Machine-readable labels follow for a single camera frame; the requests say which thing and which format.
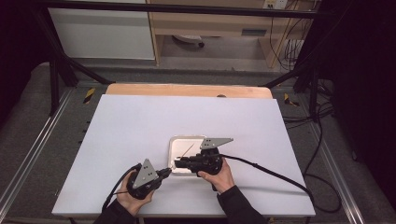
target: cabinet door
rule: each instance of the cabinet door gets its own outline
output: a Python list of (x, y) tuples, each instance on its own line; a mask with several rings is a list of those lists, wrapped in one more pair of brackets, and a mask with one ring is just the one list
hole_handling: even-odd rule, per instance
[[(117, 2), (146, 3), (144, 0)], [(70, 57), (154, 59), (147, 12), (55, 8), (49, 12)]]

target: white tabletop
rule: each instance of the white tabletop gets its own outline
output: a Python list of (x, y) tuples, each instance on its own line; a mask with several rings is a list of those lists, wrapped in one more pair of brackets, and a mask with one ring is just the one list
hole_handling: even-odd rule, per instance
[[(256, 162), (304, 185), (276, 100), (185, 96), (103, 95), (53, 208), (65, 217), (98, 216), (108, 193), (131, 166), (150, 159), (168, 163), (175, 135), (233, 138), (222, 154)], [(309, 197), (297, 187), (240, 161), (227, 160), (235, 184), (261, 214), (314, 216)], [(207, 182), (171, 174), (141, 217), (224, 216)]]

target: hand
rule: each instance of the hand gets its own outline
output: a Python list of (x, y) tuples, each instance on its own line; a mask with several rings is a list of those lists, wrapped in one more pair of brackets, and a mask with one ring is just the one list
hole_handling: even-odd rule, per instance
[(221, 166), (221, 170), (216, 175), (210, 175), (204, 171), (198, 172), (198, 175), (207, 182), (213, 184), (219, 193), (223, 193), (235, 185), (230, 166), (224, 158), (222, 158), (222, 161), (223, 164)]
[(117, 190), (117, 201), (132, 215), (136, 216), (136, 214), (139, 212), (140, 208), (145, 205), (146, 203), (151, 202), (152, 195), (154, 194), (154, 190), (146, 196), (145, 199), (143, 200), (138, 200), (134, 197), (132, 197), (131, 194), (128, 193), (128, 189), (126, 188), (126, 185), (128, 183), (128, 179), (131, 176), (133, 172), (136, 172), (136, 170), (132, 170), (127, 176), (124, 177), (121, 183), (121, 188)]

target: sleeve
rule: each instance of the sleeve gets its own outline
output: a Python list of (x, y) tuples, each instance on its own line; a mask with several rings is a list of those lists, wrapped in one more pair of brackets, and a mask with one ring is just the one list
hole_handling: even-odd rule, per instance
[(266, 218), (251, 206), (237, 186), (233, 186), (218, 195), (218, 200), (229, 224), (267, 223)]
[(93, 222), (93, 224), (131, 224), (134, 223), (132, 216), (117, 201), (114, 202)]

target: square plate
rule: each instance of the square plate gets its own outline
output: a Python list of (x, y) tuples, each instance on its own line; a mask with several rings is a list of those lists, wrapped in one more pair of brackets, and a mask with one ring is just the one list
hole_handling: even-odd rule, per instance
[(173, 174), (193, 175), (187, 168), (176, 168), (175, 158), (190, 157), (200, 153), (200, 146), (205, 138), (204, 135), (177, 135), (171, 138), (169, 141), (168, 167), (172, 168)]

